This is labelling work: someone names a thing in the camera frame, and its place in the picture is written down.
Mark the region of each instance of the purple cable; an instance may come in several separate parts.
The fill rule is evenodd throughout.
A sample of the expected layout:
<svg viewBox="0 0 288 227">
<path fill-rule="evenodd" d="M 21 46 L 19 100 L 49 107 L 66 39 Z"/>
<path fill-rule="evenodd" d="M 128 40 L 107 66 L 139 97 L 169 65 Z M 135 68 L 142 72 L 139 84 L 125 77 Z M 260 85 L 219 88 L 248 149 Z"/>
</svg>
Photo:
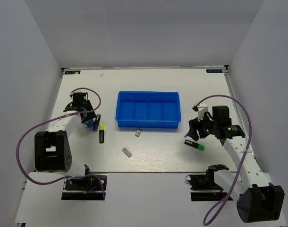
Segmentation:
<svg viewBox="0 0 288 227">
<path fill-rule="evenodd" d="M 237 103 L 243 108 L 243 110 L 244 110 L 244 112 L 245 112 L 245 114 L 246 114 L 246 116 L 247 116 L 247 118 L 248 118 L 248 122 L 249 122 L 249 137 L 248 137 L 248 142 L 247 142 L 247 144 L 246 144 L 246 150 L 248 150 L 248 149 L 249 149 L 249 146 L 250 146 L 250 143 L 251 143 L 251 138 L 252 138 L 252 124 L 251 124 L 251 119 L 250 119 L 250 116 L 249 116 L 247 110 L 245 109 L 245 107 L 244 107 L 238 100 L 236 100 L 236 99 L 233 98 L 233 97 L 226 96 L 226 95 L 212 95 L 212 96 L 208 96 L 208 97 L 202 99 L 200 102 L 198 102 L 197 105 L 196 105 L 196 107 L 198 107 L 198 105 L 199 105 L 201 102 L 205 101 L 206 99 L 208 99 L 208 98 L 213 98 L 213 97 L 225 97 L 225 98 L 230 98 L 230 99 L 232 99 L 233 101 L 237 102 Z M 225 204 L 227 203 L 230 195 L 232 194 L 232 191 L 233 191 L 233 189 L 234 189 L 234 186 L 235 186 L 235 184 L 237 183 L 237 179 L 238 179 L 238 176 L 239 176 L 239 174 L 240 174 L 240 170 L 241 170 L 241 167 L 242 167 L 243 162 L 244 162 L 244 160 L 245 160 L 246 154 L 247 154 L 247 152 L 245 151 L 244 154 L 243 154 L 243 156 L 242 156 L 242 159 L 241 159 L 240 162 L 239 162 L 239 165 L 238 165 L 238 168 L 237 168 L 237 173 L 236 173 L 236 175 L 235 175 L 235 178 L 234 178 L 234 180 L 233 180 L 233 183 L 232 183 L 232 185 L 231 185 L 231 187 L 230 187 L 230 190 L 229 190 L 228 194 L 227 194 L 224 198 L 222 198 L 220 201 L 218 201 L 216 204 L 214 204 L 214 205 L 210 208 L 210 210 L 207 212 L 207 214 L 205 215 L 204 220 L 203 220 L 203 225 L 204 225 L 204 226 L 210 225 L 210 224 L 216 219 L 216 217 L 218 216 L 218 214 L 221 212 L 221 210 L 224 208 Z M 216 208 L 220 203 L 222 203 L 221 206 L 220 206 L 220 208 L 215 212 L 215 214 L 213 215 L 213 217 L 212 217 L 208 222 L 206 222 L 206 219 L 208 218 L 208 216 L 209 216 L 209 214 L 211 213 L 211 211 L 213 211 L 213 209 Z"/>
<path fill-rule="evenodd" d="M 19 166 L 20 171 L 22 172 L 22 174 L 23 174 L 29 181 L 31 181 L 31 182 L 33 182 L 33 183 L 35 183 L 35 184 L 38 184 L 38 185 L 48 185 L 48 184 L 52 184 L 52 183 L 58 182 L 58 181 L 60 181 L 60 180 L 62 180 L 62 179 L 72 178 L 71 176 L 63 176 L 63 177 L 60 177 L 60 178 L 58 178 L 58 179 L 56 179 L 56 180 L 53 180 L 53 181 L 50 181 L 50 182 L 39 182 L 39 181 L 34 180 L 33 178 L 31 178 L 31 177 L 27 174 L 27 172 L 25 171 L 25 169 L 22 167 L 22 164 L 21 164 L 20 158 L 19 158 L 19 148 L 20 148 L 20 144 L 21 144 L 22 140 L 24 139 L 24 137 L 25 137 L 29 132 L 31 132 L 32 130 L 34 130 L 34 129 L 42 126 L 42 125 L 48 124 L 48 123 L 50 123 L 50 122 L 53 122 L 53 121 L 56 121 L 56 120 L 59 120 L 59 119 L 62 119 L 62 118 L 68 117 L 68 116 L 73 116 L 73 115 L 76 115 L 76 114 L 91 113 L 91 112 L 94 112 L 95 110 L 97 110 L 97 109 L 100 107 L 100 105 L 101 105 L 101 97 L 99 96 L 99 94 L 98 94 L 97 92 L 89 89 L 89 88 L 86 88 L 86 87 L 80 87 L 80 88 L 74 89 L 74 90 L 72 91 L 72 93 L 73 93 L 74 91 L 77 91 L 77 90 L 80 90 L 80 89 L 89 90 L 89 91 L 95 93 L 95 94 L 98 96 L 98 98 L 99 98 L 99 104 L 97 105 L 96 108 L 94 108 L 93 110 L 90 110 L 90 111 L 80 111 L 80 112 L 75 112 L 75 113 L 69 113 L 69 114 L 67 114 L 67 115 L 59 116 L 59 117 L 50 119 L 50 120 L 48 120 L 48 121 L 42 122 L 42 123 L 40 123 L 40 124 L 38 124 L 38 125 L 33 126 L 33 127 L 30 128 L 29 130 L 27 130 L 27 131 L 21 136 L 21 138 L 19 139 L 19 141 L 18 141 L 18 143 L 17 143 L 17 146 L 16 146 L 16 160 L 17 160 L 17 164 L 18 164 L 18 166 Z M 85 175 L 85 176 L 74 177 L 74 179 L 82 179 L 82 178 L 85 178 L 85 177 L 88 177 L 88 176 L 93 176 L 93 177 L 95 177 L 95 178 L 98 179 L 98 181 L 99 181 L 99 183 L 100 183 L 100 186 L 101 186 L 101 189 L 102 189 L 103 199 L 105 200 L 105 192 L 104 192 L 104 189 L 103 189 L 103 185 L 102 185 L 102 183 L 101 183 L 101 181 L 100 181 L 100 178 L 99 178 L 97 175 L 95 175 L 95 174 L 88 174 L 88 175 Z"/>
</svg>

